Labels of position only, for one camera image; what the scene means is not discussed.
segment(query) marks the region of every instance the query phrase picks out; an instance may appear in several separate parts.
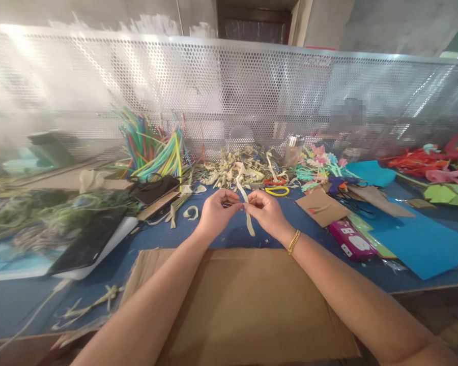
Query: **gold bracelet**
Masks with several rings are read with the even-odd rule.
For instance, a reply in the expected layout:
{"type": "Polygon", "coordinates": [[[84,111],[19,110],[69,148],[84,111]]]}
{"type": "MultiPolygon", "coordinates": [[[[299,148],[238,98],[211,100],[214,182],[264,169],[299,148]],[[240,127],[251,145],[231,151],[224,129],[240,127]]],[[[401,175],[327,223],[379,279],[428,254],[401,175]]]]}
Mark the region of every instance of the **gold bracelet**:
{"type": "Polygon", "coordinates": [[[290,246],[289,246],[289,255],[292,255],[292,251],[294,250],[295,243],[296,243],[297,240],[299,239],[299,236],[300,236],[300,230],[297,230],[297,231],[295,232],[294,238],[293,238],[292,241],[290,242],[290,246]]]}

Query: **white cable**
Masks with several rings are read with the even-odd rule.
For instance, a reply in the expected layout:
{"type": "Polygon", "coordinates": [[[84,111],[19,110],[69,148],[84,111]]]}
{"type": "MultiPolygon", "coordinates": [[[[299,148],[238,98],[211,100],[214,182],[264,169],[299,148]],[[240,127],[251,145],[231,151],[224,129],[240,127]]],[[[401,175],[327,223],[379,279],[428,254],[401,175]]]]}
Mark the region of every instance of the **white cable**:
{"type": "Polygon", "coordinates": [[[71,280],[69,279],[65,279],[65,280],[62,280],[60,283],[58,283],[56,285],[55,288],[53,288],[52,292],[49,294],[49,296],[42,302],[42,304],[37,308],[36,312],[31,316],[31,318],[29,319],[29,321],[27,322],[26,325],[24,325],[24,327],[16,334],[14,335],[12,338],[10,338],[9,340],[7,340],[5,343],[3,343],[1,346],[0,346],[0,352],[2,350],[4,350],[9,344],[11,344],[14,340],[17,339],[17,337],[19,337],[22,333],[24,333],[27,328],[29,327],[29,325],[34,321],[34,319],[37,317],[37,315],[39,314],[39,312],[43,309],[43,307],[48,303],[49,300],[51,300],[53,298],[54,295],[56,295],[57,292],[59,292],[60,290],[62,290],[68,283],[70,283],[71,280]]]}

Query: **forearm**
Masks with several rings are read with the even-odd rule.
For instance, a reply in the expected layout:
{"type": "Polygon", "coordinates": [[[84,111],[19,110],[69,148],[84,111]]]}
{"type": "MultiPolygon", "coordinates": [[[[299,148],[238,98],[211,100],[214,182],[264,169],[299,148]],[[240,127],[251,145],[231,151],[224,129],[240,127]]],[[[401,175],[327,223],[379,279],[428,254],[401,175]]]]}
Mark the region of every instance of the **forearm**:
{"type": "Polygon", "coordinates": [[[100,329],[74,365],[156,362],[212,238],[195,231],[100,329]]]}
{"type": "MultiPolygon", "coordinates": [[[[288,245],[293,234],[286,233],[282,243],[288,245]]],[[[390,295],[307,235],[301,234],[293,257],[340,319],[381,363],[402,362],[431,344],[443,347],[390,295]]],[[[444,348],[438,352],[440,357],[452,356],[444,360],[458,361],[444,348]]]]}

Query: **blue table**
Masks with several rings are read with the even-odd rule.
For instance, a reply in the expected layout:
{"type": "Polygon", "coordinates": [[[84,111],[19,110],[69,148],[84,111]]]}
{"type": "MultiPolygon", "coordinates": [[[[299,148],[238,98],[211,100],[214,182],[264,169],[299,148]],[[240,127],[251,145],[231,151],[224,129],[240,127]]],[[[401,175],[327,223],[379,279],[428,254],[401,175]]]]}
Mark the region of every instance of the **blue table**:
{"type": "MultiPolygon", "coordinates": [[[[396,199],[418,197],[418,192],[413,187],[400,182],[394,182],[386,191],[390,197],[396,199]]],[[[198,220],[188,221],[182,216],[183,212],[192,205],[198,206],[200,210],[204,200],[212,193],[213,190],[209,189],[203,194],[191,197],[177,214],[176,229],[171,230],[169,223],[165,222],[156,226],[142,224],[137,233],[128,235],[86,279],[73,282],[57,293],[24,336],[51,333],[51,327],[59,321],[58,316],[64,314],[66,308],[71,307],[79,298],[82,298],[79,307],[83,308],[105,293],[105,285],[124,285],[140,250],[176,248],[198,223],[198,220]]],[[[385,291],[399,293],[458,286],[458,270],[422,281],[408,270],[394,272],[378,258],[366,267],[349,261],[334,238],[294,203],[302,195],[300,190],[294,189],[288,197],[278,198],[289,221],[385,291]]],[[[422,210],[421,213],[458,231],[458,207],[446,206],[438,210],[422,210]]],[[[248,233],[245,214],[237,213],[226,230],[211,244],[211,248],[282,248],[280,243],[267,234],[254,219],[253,226],[255,237],[248,233]]],[[[0,282],[0,339],[9,338],[20,330],[59,281],[55,278],[36,278],[0,282]]],[[[66,330],[80,328],[105,314],[106,306],[100,306],[66,330]]]]}

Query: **blue foam sheet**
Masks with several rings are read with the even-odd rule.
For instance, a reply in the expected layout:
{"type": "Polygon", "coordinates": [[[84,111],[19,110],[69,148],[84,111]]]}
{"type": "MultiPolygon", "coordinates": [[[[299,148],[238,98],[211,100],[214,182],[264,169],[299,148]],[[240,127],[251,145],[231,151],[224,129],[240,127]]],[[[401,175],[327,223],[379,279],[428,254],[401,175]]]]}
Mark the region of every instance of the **blue foam sheet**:
{"type": "Polygon", "coordinates": [[[363,217],[374,228],[371,234],[421,279],[427,280],[458,267],[456,231],[404,205],[415,218],[392,217],[369,203],[360,205],[375,214],[374,219],[363,217]]]}
{"type": "Polygon", "coordinates": [[[394,170],[384,169],[378,165],[377,160],[349,163],[346,168],[361,179],[367,180],[371,186],[386,187],[393,182],[396,175],[394,170]]]}

